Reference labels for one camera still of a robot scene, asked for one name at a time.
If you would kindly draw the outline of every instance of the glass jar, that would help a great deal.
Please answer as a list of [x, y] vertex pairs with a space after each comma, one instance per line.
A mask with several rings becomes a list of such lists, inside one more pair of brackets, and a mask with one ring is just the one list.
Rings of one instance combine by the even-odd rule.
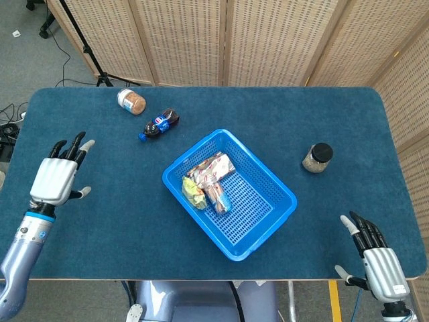
[[146, 100], [131, 89], [121, 89], [117, 100], [120, 106], [134, 115], [139, 115], [146, 108]]
[[302, 165], [310, 172], [320, 173], [326, 169], [333, 155], [334, 151], [329, 144], [317, 143], [311, 146]]

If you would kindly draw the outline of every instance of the yellow floor tape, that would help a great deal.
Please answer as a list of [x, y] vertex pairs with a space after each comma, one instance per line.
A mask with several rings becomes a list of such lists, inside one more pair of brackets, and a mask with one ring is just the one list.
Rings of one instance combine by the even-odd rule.
[[340, 299], [338, 297], [338, 287], [335, 280], [329, 280], [330, 307], [332, 309], [332, 321], [341, 322]]

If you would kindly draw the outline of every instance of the soda bottle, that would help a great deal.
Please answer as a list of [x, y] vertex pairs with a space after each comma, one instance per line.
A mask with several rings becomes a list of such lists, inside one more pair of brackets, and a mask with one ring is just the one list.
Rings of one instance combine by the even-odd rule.
[[139, 139], [145, 142], [147, 137], [156, 137], [178, 122], [179, 115], [173, 109], [166, 109], [160, 116], [146, 124], [145, 130], [139, 134]]

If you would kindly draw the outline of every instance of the gray carpet floor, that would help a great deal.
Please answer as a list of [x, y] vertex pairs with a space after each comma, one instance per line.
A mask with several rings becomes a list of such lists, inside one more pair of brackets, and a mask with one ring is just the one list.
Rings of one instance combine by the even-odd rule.
[[[62, 66], [68, 57], [58, 49], [52, 37], [47, 40], [39, 37], [45, 18], [43, 4], [29, 11], [25, 1], [0, 1], [0, 111], [11, 103], [18, 107], [28, 102], [36, 90], [53, 87], [62, 79]], [[19, 30], [20, 37], [12, 36], [15, 30]], [[59, 46], [70, 55], [65, 78], [95, 83], [94, 76], [56, 22], [51, 30]], [[113, 82], [115, 86], [123, 86], [120, 81]], [[69, 80], [64, 84], [88, 86]], [[19, 119], [26, 107], [21, 106], [19, 113], [10, 107], [5, 110], [7, 116], [0, 113], [0, 119]], [[0, 163], [1, 171], [7, 172], [7, 167], [8, 164]], [[295, 282], [294, 285], [298, 321], [332, 321], [328, 282]], [[343, 321], [351, 319], [357, 291], [339, 282]], [[280, 311], [285, 321], [289, 321], [287, 283], [278, 283], [278, 297]], [[380, 321], [382, 308], [369, 292], [364, 292], [356, 321]], [[14, 321], [125, 321], [126, 314], [127, 296], [120, 282], [35, 280], [29, 283], [25, 307]]]

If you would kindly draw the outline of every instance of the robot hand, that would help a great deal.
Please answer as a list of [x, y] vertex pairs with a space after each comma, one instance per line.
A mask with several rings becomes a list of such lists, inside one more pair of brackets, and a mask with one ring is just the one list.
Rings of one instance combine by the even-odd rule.
[[393, 249], [388, 248], [380, 230], [372, 222], [350, 211], [354, 224], [348, 217], [341, 221], [349, 230], [362, 258], [367, 279], [350, 275], [339, 265], [336, 272], [346, 281], [346, 285], [355, 285], [370, 290], [373, 296], [384, 304], [384, 321], [410, 321], [411, 311], [402, 301], [410, 293], [401, 264]]
[[74, 176], [86, 153], [95, 143], [94, 140], [89, 140], [79, 148], [84, 136], [85, 132], [80, 132], [70, 149], [63, 151], [61, 155], [59, 155], [60, 150], [67, 141], [57, 142], [49, 156], [42, 161], [30, 191], [32, 208], [36, 208], [40, 203], [60, 206], [68, 199], [83, 198], [90, 193], [90, 186], [80, 191], [72, 191]]
[[30, 273], [56, 220], [55, 207], [68, 199], [83, 198], [90, 192], [89, 186], [72, 191], [74, 175], [95, 143], [89, 140], [79, 148], [84, 136], [85, 132], [80, 132], [61, 155], [60, 150], [66, 141], [59, 141], [40, 164], [30, 191], [30, 208], [0, 266], [6, 281], [6, 284], [0, 284], [0, 321], [17, 315], [24, 304]]

